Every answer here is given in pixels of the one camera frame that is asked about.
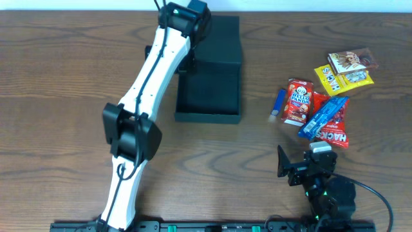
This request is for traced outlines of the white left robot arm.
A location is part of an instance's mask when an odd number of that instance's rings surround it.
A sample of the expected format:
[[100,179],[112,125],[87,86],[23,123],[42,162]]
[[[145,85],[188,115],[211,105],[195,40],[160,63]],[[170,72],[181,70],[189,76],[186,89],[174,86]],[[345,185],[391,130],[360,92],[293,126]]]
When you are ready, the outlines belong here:
[[181,62],[203,39],[210,20],[211,11],[203,1],[190,1],[187,6],[164,3],[140,73],[118,104],[105,105],[102,119],[113,174],[97,231],[126,231],[133,225],[143,170],[162,139],[155,124],[160,102]]

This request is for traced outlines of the yellow Hacks candy bag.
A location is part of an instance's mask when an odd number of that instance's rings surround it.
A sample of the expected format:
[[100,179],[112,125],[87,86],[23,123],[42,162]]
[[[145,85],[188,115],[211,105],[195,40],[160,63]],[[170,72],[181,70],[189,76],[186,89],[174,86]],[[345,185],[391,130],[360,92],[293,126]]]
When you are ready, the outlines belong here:
[[336,75],[332,67],[327,64],[315,68],[314,72],[329,96],[335,96],[374,83],[368,71]]

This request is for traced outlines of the black box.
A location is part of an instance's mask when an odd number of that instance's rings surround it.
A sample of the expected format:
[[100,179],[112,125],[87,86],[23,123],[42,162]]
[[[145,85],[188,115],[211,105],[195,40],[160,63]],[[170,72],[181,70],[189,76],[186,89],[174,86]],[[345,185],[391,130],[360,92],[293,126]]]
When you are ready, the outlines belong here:
[[237,124],[241,120],[242,47],[238,16],[214,15],[180,73],[174,118],[179,122]]

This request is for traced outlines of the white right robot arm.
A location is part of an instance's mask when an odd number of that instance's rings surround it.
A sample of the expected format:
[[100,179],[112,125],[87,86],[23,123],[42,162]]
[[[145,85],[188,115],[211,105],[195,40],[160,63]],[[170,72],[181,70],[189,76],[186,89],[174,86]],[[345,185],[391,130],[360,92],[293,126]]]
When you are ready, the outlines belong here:
[[290,186],[302,185],[319,227],[331,231],[349,227],[356,209],[355,186],[342,177],[332,177],[337,163],[332,147],[325,141],[313,142],[297,163],[290,162],[281,146],[277,154],[277,176],[287,176]]

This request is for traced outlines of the brown Pocky box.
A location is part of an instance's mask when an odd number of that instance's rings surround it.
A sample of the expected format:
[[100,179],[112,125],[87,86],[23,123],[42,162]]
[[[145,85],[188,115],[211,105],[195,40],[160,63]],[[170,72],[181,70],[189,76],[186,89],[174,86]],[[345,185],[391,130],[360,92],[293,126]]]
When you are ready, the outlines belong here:
[[346,75],[379,67],[369,48],[329,53],[327,58],[336,75]]

